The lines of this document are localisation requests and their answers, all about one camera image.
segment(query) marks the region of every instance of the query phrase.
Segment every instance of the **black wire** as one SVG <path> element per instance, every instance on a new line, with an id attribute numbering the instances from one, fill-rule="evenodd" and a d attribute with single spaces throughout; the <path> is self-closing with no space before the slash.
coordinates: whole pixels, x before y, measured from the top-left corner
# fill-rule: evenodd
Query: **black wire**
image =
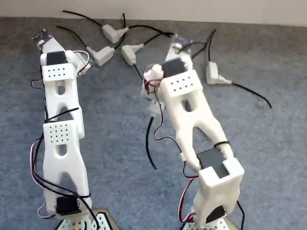
<path id="1" fill-rule="evenodd" d="M 190 47 L 191 45 L 194 45 L 194 44 L 202 44 L 202 45 L 206 46 L 205 42 L 191 42 L 191 43 L 184 45 L 177 53 L 179 54 L 180 52 L 182 52 L 183 50 L 185 50 L 186 48 L 188 48 L 188 47 Z"/>
<path id="2" fill-rule="evenodd" d="M 133 64 L 133 67 L 134 67 L 135 70 L 138 72 L 138 75 L 139 75 L 141 81 L 143 81 L 143 77 L 142 77 L 141 73 L 139 72 L 139 69 L 138 69 L 138 67 L 136 66 L 136 64 Z"/>
<path id="3" fill-rule="evenodd" d="M 160 103 L 160 101 L 159 101 L 159 99 L 158 99 L 157 93 L 154 92 L 154 95 L 155 95 L 156 100 L 157 100 L 157 102 L 159 103 L 159 107 L 160 107 L 160 113 L 161 113 L 161 123 L 160 123 L 160 127 L 161 127 L 162 124 L 163 124 L 163 122 L 164 122 L 162 107 L 161 107 L 161 103 Z M 180 153 L 182 152 L 180 146 L 178 145 L 177 141 L 176 141 L 174 138 L 171 138 L 171 137 L 166 136 L 166 137 L 163 137 L 163 138 L 158 138 L 158 139 L 156 139 L 156 140 L 164 140 L 164 139 L 166 139 L 166 138 L 171 139 L 171 140 L 177 145 L 177 148 L 179 149 Z"/>
<path id="4" fill-rule="evenodd" d="M 99 23 L 99 22 L 96 21 L 95 19 L 90 18 L 90 17 L 87 17 L 87 16 L 85 16 L 85 15 L 83 15 L 83 14 L 76 13 L 76 12 L 72 12 L 72 11 L 65 11 L 65 10 L 62 11 L 62 12 L 63 12 L 63 13 L 70 13 L 70 14 L 78 15 L 78 16 L 83 17 L 83 18 L 86 18 L 86 19 L 88 19 L 88 20 L 90 20 L 90 21 L 94 22 L 95 24 L 97 24 L 97 25 L 99 25 L 99 26 L 102 27 L 102 24 L 101 24 L 101 23 Z"/>
<path id="5" fill-rule="evenodd" d="M 229 141 L 226 140 L 226 141 L 218 142 L 218 143 L 216 143 L 215 145 L 213 145 L 213 148 L 216 148 L 216 147 L 218 147 L 219 145 L 223 145 L 223 144 L 229 144 Z"/>
<path id="6" fill-rule="evenodd" d="M 208 46 L 208 43 L 209 43 L 209 46 L 211 45 L 211 40 L 212 40 L 212 37 L 213 37 L 213 35 L 214 35 L 215 32 L 216 32 L 215 29 L 211 31 L 210 35 L 207 37 L 207 40 L 206 40 L 206 42 L 205 42 L 204 47 L 201 48 L 199 51 L 197 51 L 195 54 L 193 54 L 193 55 L 191 56 L 191 59 L 194 59 L 198 54 L 200 54 L 202 51 L 206 50 L 206 48 L 207 48 L 207 46 Z"/>
<path id="7" fill-rule="evenodd" d="M 43 102 L 44 102 L 45 116 L 46 116 L 46 119 L 47 119 L 49 116 L 48 116 L 48 110 L 47 110 L 46 97 L 43 99 Z"/>
<path id="8" fill-rule="evenodd" d="M 243 210 L 243 208 L 242 208 L 242 206 L 241 206 L 240 202 L 239 202 L 239 201 L 237 201 L 236 203 L 238 204 L 239 209 L 240 209 L 240 210 L 241 210 L 241 212 L 242 212 L 241 230 L 243 230 L 243 227 L 244 227 L 244 221 L 245 221 L 245 212 L 244 212 L 244 210 Z"/>
<path id="9" fill-rule="evenodd" d="M 139 27 L 142 27 L 142 28 L 148 28 L 148 29 L 151 29 L 151 30 L 157 31 L 157 32 L 159 32 L 160 34 L 165 33 L 164 31 L 159 30 L 159 29 L 154 28 L 153 26 L 149 26 L 149 25 L 131 25 L 131 26 L 129 26 L 129 29 L 132 29 L 132 28 L 139 28 Z"/>
<path id="10" fill-rule="evenodd" d="M 155 36 L 151 37 L 150 39 L 148 39 L 146 42 L 144 42 L 144 46 L 147 45 L 148 43 L 150 43 L 151 41 L 153 41 L 155 38 L 162 36 L 162 35 L 174 35 L 174 33 L 172 32 L 166 32 L 166 33 L 160 33 L 160 34 L 156 34 Z"/>
<path id="11" fill-rule="evenodd" d="M 149 139 L 149 132 L 150 132 L 150 128 L 151 128 L 151 126 L 152 126 L 152 124 L 153 124 L 153 120 L 154 119 L 154 117 L 152 116 L 151 118 L 150 118 L 150 120 L 149 120 L 149 123 L 148 123 L 148 127 L 147 127 L 147 130 L 146 130 L 146 153 L 147 153 L 147 157 L 148 157 L 148 159 L 149 159 L 149 161 L 150 161 L 150 164 L 152 164 L 152 166 L 153 166 L 153 168 L 154 169 L 157 169 L 157 167 L 155 166 L 155 164 L 154 164 L 154 162 L 153 162 L 153 159 L 152 159 L 152 157 L 151 157 L 151 155 L 150 155 L 150 152 L 149 152 L 149 143 L 148 143 L 148 139 Z"/>
<path id="12" fill-rule="evenodd" d="M 73 108 L 73 109 L 66 110 L 66 111 L 64 111 L 64 112 L 62 112 L 62 113 L 60 113 L 60 114 L 58 114 L 58 115 L 55 115 L 55 116 L 50 117 L 50 118 L 47 118 L 47 119 L 45 120 L 45 122 L 48 123 L 48 122 L 50 122 L 50 121 L 51 121 L 52 119 L 54 119 L 54 118 L 57 118 L 57 117 L 62 116 L 62 115 L 64 115 L 64 114 L 67 114 L 67 113 L 76 111 L 76 110 L 78 110 L 78 109 L 79 109 L 79 108 L 76 107 L 76 108 Z"/>
<path id="13" fill-rule="evenodd" d="M 255 91 L 253 91 L 253 90 L 251 90 L 251 89 L 249 89 L 249 88 L 246 88 L 246 87 L 243 86 L 243 85 L 237 84 L 237 83 L 235 83 L 235 82 L 232 82 L 231 84 L 232 84 L 232 85 L 235 85 L 235 86 L 237 86 L 237 87 L 239 87 L 239 88 L 241 88 L 241 89 L 244 89 L 244 90 L 246 90 L 246 91 L 248 91 L 248 92 L 250 92 L 250 93 L 252 93 L 252 94 L 254 94 L 254 95 L 258 96 L 258 97 L 260 97 L 260 98 L 262 98 L 263 100 L 265 100 L 265 101 L 267 102 L 267 104 L 269 105 L 269 107 L 272 109 L 271 103 L 270 103 L 269 100 L 266 99 L 264 96 L 260 95 L 259 93 L 255 92 Z"/>
<path id="14" fill-rule="evenodd" d="M 73 30 L 67 28 L 67 27 L 64 27 L 64 26 L 60 26 L 60 25 L 57 25 L 58 28 L 62 29 L 62 30 L 66 30 L 66 31 L 69 31 L 71 32 L 72 34 L 74 34 L 76 36 L 76 38 L 82 43 L 82 45 L 84 45 L 85 48 L 87 48 L 87 45 L 84 43 L 84 41 L 80 38 L 79 35 L 76 34 L 76 32 L 74 32 Z"/>
<path id="15" fill-rule="evenodd" d="M 208 60 L 211 61 L 211 57 L 210 57 L 210 47 L 211 47 L 211 42 L 212 42 L 212 38 L 214 33 L 216 32 L 216 30 L 213 30 L 209 36 L 210 40 L 209 40 L 209 46 L 208 46 Z"/>
<path id="16" fill-rule="evenodd" d="M 126 28 L 126 16 L 125 13 L 123 13 L 123 29 Z M 126 33 L 124 33 L 124 35 L 120 38 L 120 41 L 117 43 L 117 45 L 114 47 L 114 49 L 117 49 L 118 47 L 120 47 L 120 45 L 124 42 L 126 37 Z"/>
<path id="17" fill-rule="evenodd" d="M 185 172 L 185 169 L 186 169 L 186 162 L 184 161 L 184 163 L 183 163 L 183 169 L 182 169 L 182 172 L 183 172 L 183 175 L 185 176 L 185 177 L 187 177 L 187 178 L 195 178 L 195 177 L 197 177 L 198 175 L 195 175 L 195 176 L 188 176 L 188 175 L 186 175 L 186 172 Z"/>

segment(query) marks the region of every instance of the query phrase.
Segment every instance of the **gray carpet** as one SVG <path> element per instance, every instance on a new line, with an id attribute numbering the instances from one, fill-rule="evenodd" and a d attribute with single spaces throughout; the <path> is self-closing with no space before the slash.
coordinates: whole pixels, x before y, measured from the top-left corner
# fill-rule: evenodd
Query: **gray carpet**
<path id="1" fill-rule="evenodd" d="M 120 21 L 101 20 L 119 28 Z M 52 230 L 59 220 L 36 215 L 43 193 L 30 177 L 29 149 L 43 124 L 43 92 L 30 87 L 39 77 L 39 50 L 31 37 L 46 27 L 66 49 L 82 49 L 75 29 L 93 49 L 110 43 L 99 27 L 77 19 L 0 19 L 0 229 Z M 307 219 L 307 28 L 228 23 L 128 21 L 145 23 L 204 40 L 213 28 L 212 60 L 220 74 L 268 97 L 273 105 L 232 86 L 204 86 L 214 115 L 245 168 L 240 201 L 247 230 L 304 229 Z M 125 43 L 144 42 L 154 33 L 135 29 Z M 160 37 L 140 50 L 138 66 L 164 60 L 170 40 Z M 195 58 L 203 77 L 204 54 Z M 80 141 L 94 207 L 107 207 L 123 230 L 178 230 L 177 206 L 187 180 L 171 141 L 151 140 L 151 168 L 145 153 L 148 102 L 120 50 L 103 67 L 78 79 L 85 138 Z M 166 116 L 161 135 L 174 134 Z M 197 151 L 211 142 L 196 132 Z M 185 212 L 197 192 L 189 190 Z M 230 217 L 240 223 L 238 208 Z"/>

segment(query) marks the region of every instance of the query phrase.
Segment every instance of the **right angle plug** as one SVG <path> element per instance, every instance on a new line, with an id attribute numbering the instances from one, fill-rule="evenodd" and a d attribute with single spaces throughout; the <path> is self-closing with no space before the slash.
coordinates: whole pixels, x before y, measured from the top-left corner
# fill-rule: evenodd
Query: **right angle plug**
<path id="1" fill-rule="evenodd" d="M 209 85 L 214 85 L 214 84 L 230 85 L 232 83 L 230 80 L 227 80 L 226 78 L 219 75 L 216 63 L 211 61 L 209 61 L 206 68 L 206 80 L 207 84 Z"/>
<path id="2" fill-rule="evenodd" d="M 122 46 L 121 52 L 123 54 L 124 59 L 128 63 L 128 65 L 133 66 L 133 64 L 136 64 L 136 55 L 135 53 L 142 49 L 144 47 L 144 44 L 139 45 L 125 45 Z"/>
<path id="3" fill-rule="evenodd" d="M 102 66 L 107 61 L 109 61 L 113 57 L 114 51 L 115 51 L 114 48 L 111 48 L 109 46 L 104 47 L 103 49 L 101 49 L 98 52 L 94 51 L 90 47 L 87 47 L 86 49 L 91 54 L 91 56 L 94 59 L 94 62 L 98 66 Z"/>
<path id="4" fill-rule="evenodd" d="M 120 38 L 129 30 L 128 27 L 120 29 L 120 30 L 115 30 L 112 26 L 109 24 L 106 24 L 102 27 L 102 32 L 106 36 L 106 38 L 115 44 L 120 40 Z"/>

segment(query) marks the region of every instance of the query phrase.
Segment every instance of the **white wall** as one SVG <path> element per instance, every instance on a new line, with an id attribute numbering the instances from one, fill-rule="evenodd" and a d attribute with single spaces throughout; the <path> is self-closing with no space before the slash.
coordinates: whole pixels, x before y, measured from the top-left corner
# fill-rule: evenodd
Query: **white wall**
<path id="1" fill-rule="evenodd" d="M 0 16 L 264 23 L 307 26 L 307 0 L 0 0 Z"/>

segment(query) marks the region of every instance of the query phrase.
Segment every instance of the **robot frame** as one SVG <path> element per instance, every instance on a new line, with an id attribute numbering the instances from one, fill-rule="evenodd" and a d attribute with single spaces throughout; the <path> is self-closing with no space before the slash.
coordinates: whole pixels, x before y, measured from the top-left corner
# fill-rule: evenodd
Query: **robot frame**
<path id="1" fill-rule="evenodd" d="M 79 147 L 79 140 L 84 138 L 84 126 L 77 77 L 89 69 L 90 58 L 88 56 L 84 61 L 82 52 L 65 51 L 53 37 L 46 36 L 46 32 L 43 31 L 39 37 L 40 41 L 42 37 L 44 41 L 38 41 L 42 50 L 40 63 L 46 119 L 43 134 L 33 143 L 30 153 L 32 178 L 44 189 L 48 216 L 43 218 L 57 216 L 62 219 L 56 228 L 58 230 L 117 230 L 119 227 L 108 211 L 96 209 L 93 212 L 86 167 Z M 237 227 L 226 215 L 233 211 L 237 203 L 244 169 L 234 157 L 220 123 L 210 110 L 190 54 L 185 50 L 187 47 L 187 40 L 175 35 L 165 62 L 153 65 L 144 72 L 141 94 L 151 100 L 149 110 L 152 116 L 162 115 L 164 108 L 167 108 L 176 131 L 176 139 L 173 140 L 180 149 L 181 159 L 197 173 L 189 184 L 199 179 L 199 191 L 190 213 L 182 219 L 181 210 L 178 211 L 179 219 L 185 223 L 182 230 L 236 230 Z M 59 86 L 65 88 L 61 95 Z M 186 110 L 183 101 L 189 102 L 190 110 Z M 63 107 L 68 110 L 60 114 Z M 57 121 L 65 113 L 70 113 L 73 119 Z M 213 141 L 212 149 L 195 153 L 192 145 L 194 127 Z M 40 176 L 35 169 L 43 140 L 44 176 Z M 66 146 L 64 155 L 59 153 L 60 145 Z M 71 177 L 76 192 L 59 185 L 63 173 Z"/>

